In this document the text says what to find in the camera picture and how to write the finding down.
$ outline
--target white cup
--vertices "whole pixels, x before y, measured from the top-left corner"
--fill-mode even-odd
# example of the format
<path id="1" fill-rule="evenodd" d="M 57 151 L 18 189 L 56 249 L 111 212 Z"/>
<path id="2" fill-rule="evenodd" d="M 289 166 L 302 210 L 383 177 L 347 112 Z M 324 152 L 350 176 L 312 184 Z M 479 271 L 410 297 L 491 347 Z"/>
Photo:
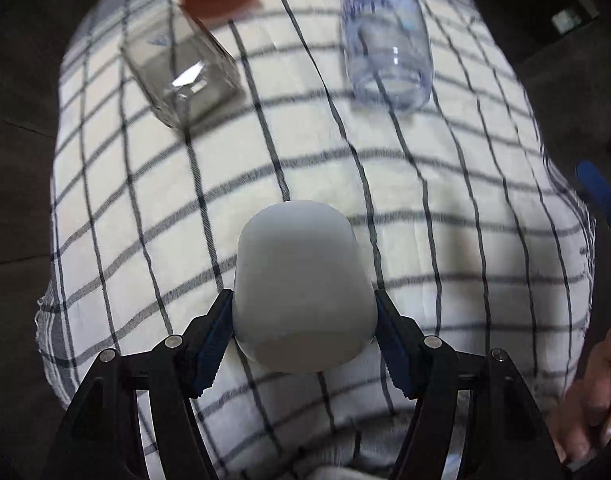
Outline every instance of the white cup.
<path id="1" fill-rule="evenodd" d="M 318 202 L 272 205 L 244 227 L 234 277 L 234 336 L 279 372 L 341 365 L 375 335 L 377 304 L 348 220 Z"/>

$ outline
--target plaid tablecloth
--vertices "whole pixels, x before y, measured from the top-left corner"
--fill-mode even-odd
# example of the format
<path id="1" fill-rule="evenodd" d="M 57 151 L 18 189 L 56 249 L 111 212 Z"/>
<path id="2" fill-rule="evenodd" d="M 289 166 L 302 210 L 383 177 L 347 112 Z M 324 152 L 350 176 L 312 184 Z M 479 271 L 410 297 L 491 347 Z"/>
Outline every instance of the plaid tablecloth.
<path id="1" fill-rule="evenodd" d="M 63 404 L 102 349 L 147 351 L 204 314 L 233 286 L 246 222 L 290 199 L 342 211 L 374 285 L 426 333 L 462 351 L 505 348 L 541 405 L 556 402 L 589 320 L 593 223 L 471 0 L 420 0 L 436 76 L 413 115 L 354 104 L 339 0 L 262 0 L 214 30 L 246 101 L 185 136 L 153 116 L 118 53 L 174 0 L 119 0 L 100 18 L 111 1 L 82 24 L 60 82 L 37 342 Z M 300 478 L 317 463 L 391 465 L 413 403 L 376 344 L 290 376 L 232 343 L 194 407 L 221 476 Z M 139 413 L 159 478 L 147 394 Z"/>

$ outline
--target plastic bottle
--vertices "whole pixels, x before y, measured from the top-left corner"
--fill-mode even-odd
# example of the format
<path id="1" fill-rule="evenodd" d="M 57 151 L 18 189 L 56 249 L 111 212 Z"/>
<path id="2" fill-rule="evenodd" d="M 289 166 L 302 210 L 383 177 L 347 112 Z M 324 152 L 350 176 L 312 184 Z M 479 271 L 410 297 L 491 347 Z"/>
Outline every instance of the plastic bottle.
<path id="1" fill-rule="evenodd" d="M 428 102 L 433 65 L 417 0 L 343 0 L 341 28 L 358 101 L 394 110 Z"/>

